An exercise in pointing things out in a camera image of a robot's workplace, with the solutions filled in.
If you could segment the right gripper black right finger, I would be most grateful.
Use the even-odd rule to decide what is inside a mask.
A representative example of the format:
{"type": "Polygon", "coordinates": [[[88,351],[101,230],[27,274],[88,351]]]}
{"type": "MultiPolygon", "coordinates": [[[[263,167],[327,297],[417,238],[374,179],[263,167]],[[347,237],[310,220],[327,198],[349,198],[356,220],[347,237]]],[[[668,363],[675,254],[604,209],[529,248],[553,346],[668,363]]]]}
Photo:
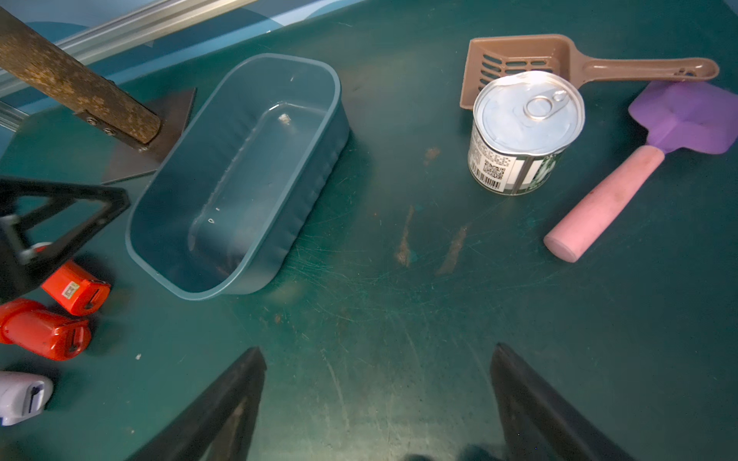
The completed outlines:
{"type": "Polygon", "coordinates": [[[496,345],[490,378],[510,460],[630,460],[509,345],[496,345]]]}

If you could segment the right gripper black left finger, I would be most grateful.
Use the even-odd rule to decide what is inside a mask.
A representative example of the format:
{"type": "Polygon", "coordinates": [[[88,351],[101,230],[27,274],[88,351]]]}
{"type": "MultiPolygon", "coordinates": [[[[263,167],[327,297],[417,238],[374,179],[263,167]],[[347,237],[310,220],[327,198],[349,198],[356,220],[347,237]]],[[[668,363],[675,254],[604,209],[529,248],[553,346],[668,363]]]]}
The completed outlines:
{"type": "Polygon", "coordinates": [[[245,460],[252,444],[267,366],[248,349],[131,460],[245,460]]]}

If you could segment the red flashlight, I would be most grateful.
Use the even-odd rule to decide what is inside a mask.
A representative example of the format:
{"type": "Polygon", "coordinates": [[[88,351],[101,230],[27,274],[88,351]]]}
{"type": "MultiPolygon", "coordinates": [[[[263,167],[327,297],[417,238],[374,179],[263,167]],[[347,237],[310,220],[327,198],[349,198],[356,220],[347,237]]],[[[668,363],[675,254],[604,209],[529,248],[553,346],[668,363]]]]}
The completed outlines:
{"type": "Polygon", "coordinates": [[[51,312],[44,305],[17,299],[1,305],[1,343],[16,345],[54,361],[67,361],[90,345],[86,319],[51,312]]]}
{"type": "Polygon", "coordinates": [[[83,317],[96,313],[111,293],[111,284],[95,278],[69,259],[42,283],[42,290],[69,314],[83,317]]]}

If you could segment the light purple flashlight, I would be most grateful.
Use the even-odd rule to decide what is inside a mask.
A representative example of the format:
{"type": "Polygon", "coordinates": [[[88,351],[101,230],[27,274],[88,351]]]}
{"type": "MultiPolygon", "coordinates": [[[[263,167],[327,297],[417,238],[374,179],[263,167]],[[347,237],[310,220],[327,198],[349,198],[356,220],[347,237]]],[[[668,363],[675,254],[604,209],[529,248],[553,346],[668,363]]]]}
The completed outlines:
{"type": "Polygon", "coordinates": [[[1,426],[14,426],[44,411],[54,383],[46,376],[1,372],[1,426]]]}

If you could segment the teal plastic storage box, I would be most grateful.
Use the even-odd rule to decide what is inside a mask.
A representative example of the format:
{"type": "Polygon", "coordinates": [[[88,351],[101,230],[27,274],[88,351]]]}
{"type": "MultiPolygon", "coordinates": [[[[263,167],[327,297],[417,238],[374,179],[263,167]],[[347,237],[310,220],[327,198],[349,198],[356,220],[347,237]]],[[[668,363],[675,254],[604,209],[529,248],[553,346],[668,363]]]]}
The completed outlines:
{"type": "Polygon", "coordinates": [[[348,142],[341,90],[322,61],[259,54],[234,67],[138,198],[130,257],[187,301],[267,286],[348,142]]]}

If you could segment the pink blossom artificial tree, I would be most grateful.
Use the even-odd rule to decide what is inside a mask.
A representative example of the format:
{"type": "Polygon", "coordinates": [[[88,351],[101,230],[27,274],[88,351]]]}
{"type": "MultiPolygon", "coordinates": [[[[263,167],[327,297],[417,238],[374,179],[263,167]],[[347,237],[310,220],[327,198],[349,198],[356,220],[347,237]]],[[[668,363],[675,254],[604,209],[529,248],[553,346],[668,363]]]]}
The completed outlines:
{"type": "Polygon", "coordinates": [[[118,141],[103,184],[156,172],[184,132],[196,94],[194,88],[179,91],[148,108],[5,9],[1,68],[118,141]]]}

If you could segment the silver pull-tab tin can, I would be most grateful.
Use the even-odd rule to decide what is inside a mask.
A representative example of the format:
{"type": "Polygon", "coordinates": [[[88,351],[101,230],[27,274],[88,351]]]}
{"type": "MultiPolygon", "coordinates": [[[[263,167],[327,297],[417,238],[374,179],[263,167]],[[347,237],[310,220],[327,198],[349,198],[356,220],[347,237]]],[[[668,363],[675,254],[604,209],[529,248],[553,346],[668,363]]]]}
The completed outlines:
{"type": "Polygon", "coordinates": [[[580,92],[544,71],[494,80],[480,91],[472,113],[470,173],[486,190],[505,196],[543,186],[585,123],[580,92]]]}

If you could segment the brown plastic litter scoop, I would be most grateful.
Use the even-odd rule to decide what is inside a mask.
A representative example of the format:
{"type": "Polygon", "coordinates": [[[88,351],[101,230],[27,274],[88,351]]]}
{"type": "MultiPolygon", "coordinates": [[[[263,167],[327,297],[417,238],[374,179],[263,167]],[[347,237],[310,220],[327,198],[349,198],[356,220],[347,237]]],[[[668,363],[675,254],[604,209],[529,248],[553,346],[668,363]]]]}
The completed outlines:
{"type": "Polygon", "coordinates": [[[595,82],[705,82],[716,78],[720,67],[707,58],[596,59],[558,34],[474,38],[469,43],[459,107],[471,111],[486,85],[526,71],[553,73],[581,88],[595,82]]]}

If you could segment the aluminium frame rail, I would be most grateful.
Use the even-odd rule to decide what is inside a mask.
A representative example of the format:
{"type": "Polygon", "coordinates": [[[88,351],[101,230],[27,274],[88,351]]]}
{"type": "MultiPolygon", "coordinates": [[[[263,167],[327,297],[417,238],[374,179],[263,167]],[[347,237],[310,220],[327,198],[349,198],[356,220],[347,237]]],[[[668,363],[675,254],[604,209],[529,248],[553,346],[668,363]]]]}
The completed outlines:
{"type": "Polygon", "coordinates": [[[276,23],[250,1],[153,1],[120,17],[92,8],[121,2],[20,2],[2,6],[72,57],[121,84],[248,40],[276,23]]]}

